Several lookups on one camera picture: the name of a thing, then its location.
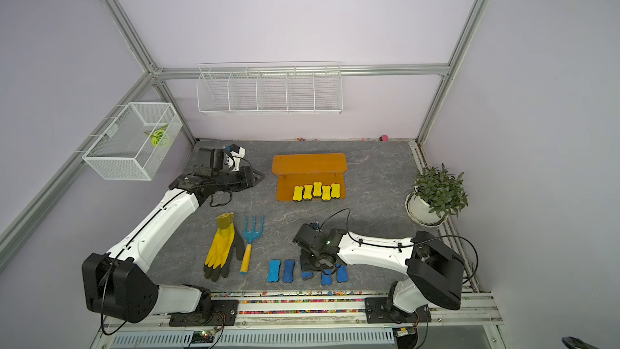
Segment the orange two-tier wooden shelf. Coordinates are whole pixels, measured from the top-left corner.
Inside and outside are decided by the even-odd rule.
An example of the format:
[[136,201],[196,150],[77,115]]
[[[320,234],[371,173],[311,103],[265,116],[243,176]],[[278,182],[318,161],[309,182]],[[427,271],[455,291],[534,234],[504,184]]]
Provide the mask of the orange two-tier wooden shelf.
[[[343,200],[346,198],[347,169],[344,153],[276,155],[272,164],[272,172],[278,177],[276,199],[280,202],[295,202],[292,200],[295,186],[322,182],[323,185],[341,184],[341,198],[332,200]],[[302,201],[312,200],[322,199],[313,197]]]

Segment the yellow whiteboard eraser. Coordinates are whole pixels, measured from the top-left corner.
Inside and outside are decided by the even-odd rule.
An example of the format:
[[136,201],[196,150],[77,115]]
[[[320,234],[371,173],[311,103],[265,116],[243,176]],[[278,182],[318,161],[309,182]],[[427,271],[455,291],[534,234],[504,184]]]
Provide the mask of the yellow whiteboard eraser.
[[295,202],[301,202],[304,199],[304,192],[305,192],[304,186],[295,186],[292,200]]
[[304,185],[303,199],[311,200],[312,198],[313,198],[313,185],[312,184]]
[[331,184],[330,185],[330,197],[332,199],[340,199],[342,195],[342,185],[341,184]]
[[313,197],[322,197],[322,182],[314,182],[313,183]]
[[331,186],[330,185],[323,185],[321,190],[321,199],[324,201],[330,201],[332,200],[332,195],[331,195]]

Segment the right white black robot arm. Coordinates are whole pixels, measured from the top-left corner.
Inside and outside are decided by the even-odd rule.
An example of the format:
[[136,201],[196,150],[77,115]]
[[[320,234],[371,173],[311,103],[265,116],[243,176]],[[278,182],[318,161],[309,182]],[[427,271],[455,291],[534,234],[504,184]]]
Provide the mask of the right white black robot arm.
[[302,271],[367,265],[405,275],[388,298],[388,305],[402,313],[428,304],[447,310],[461,307],[465,260],[429,232],[418,231],[412,238],[373,238],[345,229],[326,233],[303,224],[292,242],[301,249]]

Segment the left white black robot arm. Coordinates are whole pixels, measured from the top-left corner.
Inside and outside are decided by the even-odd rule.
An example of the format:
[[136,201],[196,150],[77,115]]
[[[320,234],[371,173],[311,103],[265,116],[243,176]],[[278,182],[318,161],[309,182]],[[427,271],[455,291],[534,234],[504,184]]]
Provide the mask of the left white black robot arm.
[[209,289],[190,284],[155,284],[147,273],[176,229],[204,202],[212,202],[216,192],[242,192],[264,178],[247,160],[237,171],[195,166],[191,173],[181,174],[132,232],[107,253],[92,254],[84,261],[82,279],[88,310],[123,323],[168,314],[171,326],[232,324],[236,310],[212,306]]

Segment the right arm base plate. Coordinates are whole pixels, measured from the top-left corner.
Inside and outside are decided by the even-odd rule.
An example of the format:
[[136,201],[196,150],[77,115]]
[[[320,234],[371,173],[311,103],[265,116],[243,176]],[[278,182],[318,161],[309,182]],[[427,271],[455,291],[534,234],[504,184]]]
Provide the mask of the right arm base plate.
[[369,324],[429,323],[432,321],[426,306],[409,313],[395,307],[387,297],[367,297],[364,299],[364,313]]

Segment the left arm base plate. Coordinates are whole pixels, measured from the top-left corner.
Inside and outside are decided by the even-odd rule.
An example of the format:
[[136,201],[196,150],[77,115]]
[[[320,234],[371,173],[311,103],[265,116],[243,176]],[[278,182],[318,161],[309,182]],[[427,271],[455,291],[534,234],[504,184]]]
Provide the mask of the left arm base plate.
[[200,306],[193,313],[172,313],[170,327],[233,326],[237,318],[239,301],[215,299]]

